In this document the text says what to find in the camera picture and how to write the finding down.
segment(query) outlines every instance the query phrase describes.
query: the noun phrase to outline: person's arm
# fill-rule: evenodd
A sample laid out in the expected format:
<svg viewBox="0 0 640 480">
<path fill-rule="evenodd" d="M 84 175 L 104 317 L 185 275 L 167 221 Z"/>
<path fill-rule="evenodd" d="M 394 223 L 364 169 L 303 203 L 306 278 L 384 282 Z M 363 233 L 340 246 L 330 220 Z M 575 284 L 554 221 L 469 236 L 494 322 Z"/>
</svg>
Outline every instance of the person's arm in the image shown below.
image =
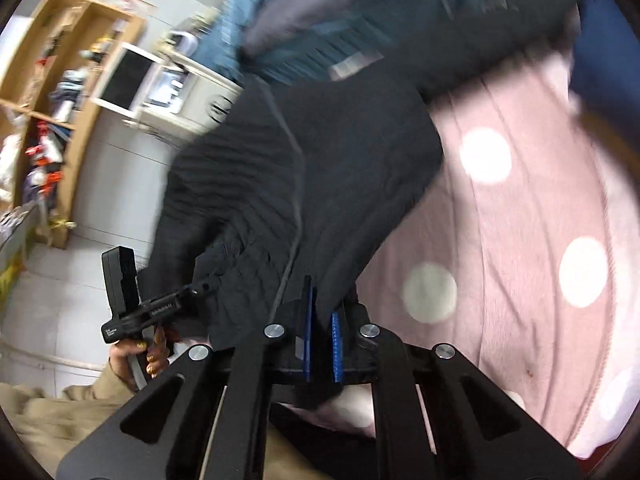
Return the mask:
<svg viewBox="0 0 640 480">
<path fill-rule="evenodd" d="M 168 350 L 162 328 L 157 328 L 154 345 L 147 353 L 149 362 L 147 371 L 154 377 L 168 367 Z M 109 350 L 109 362 L 94 384 L 90 386 L 69 386 L 62 391 L 62 398 L 67 400 L 113 400 L 126 402 L 136 393 L 136 384 L 129 368 L 129 355 L 137 355 L 146 350 L 144 341 L 123 339 Z"/>
</svg>

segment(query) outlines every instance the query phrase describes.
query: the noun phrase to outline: wooden shelf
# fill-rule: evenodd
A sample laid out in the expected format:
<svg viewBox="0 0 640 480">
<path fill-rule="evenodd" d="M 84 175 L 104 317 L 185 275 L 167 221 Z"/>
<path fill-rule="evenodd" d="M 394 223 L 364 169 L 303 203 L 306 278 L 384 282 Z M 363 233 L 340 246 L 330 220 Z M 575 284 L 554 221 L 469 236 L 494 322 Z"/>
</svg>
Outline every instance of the wooden shelf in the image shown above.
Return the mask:
<svg viewBox="0 0 640 480">
<path fill-rule="evenodd" d="M 71 15 L 69 9 L 76 10 Z M 64 153 L 65 163 L 62 167 L 62 180 L 58 184 L 56 204 L 59 215 L 71 220 L 84 153 L 100 108 L 87 98 L 75 113 L 73 124 L 57 121 L 50 116 L 52 110 L 49 93 L 55 90 L 65 70 L 77 70 L 87 65 L 79 51 L 88 50 L 99 38 L 112 33 L 118 20 L 123 20 L 126 25 L 114 38 L 107 56 L 102 60 L 103 66 L 109 62 L 120 42 L 135 43 L 138 40 L 145 20 L 98 0 L 41 0 L 32 18 L 33 22 L 0 83 L 0 105 L 25 114 L 28 118 L 20 132 L 21 151 L 15 168 L 14 201 L 11 206 L 22 203 L 24 177 L 30 168 L 24 152 L 30 145 L 30 139 L 33 138 L 33 142 L 37 140 L 37 123 L 43 120 L 72 130 Z M 68 29 L 62 35 L 54 56 L 44 66 L 42 78 L 34 85 L 36 61 L 42 55 L 47 38 L 59 30 L 62 22 L 69 23 Z M 12 133 L 12 125 L 4 114 L 1 115 L 0 140 L 3 140 Z M 64 248 L 68 238 L 66 228 L 55 229 L 53 234 L 54 245 Z"/>
</svg>

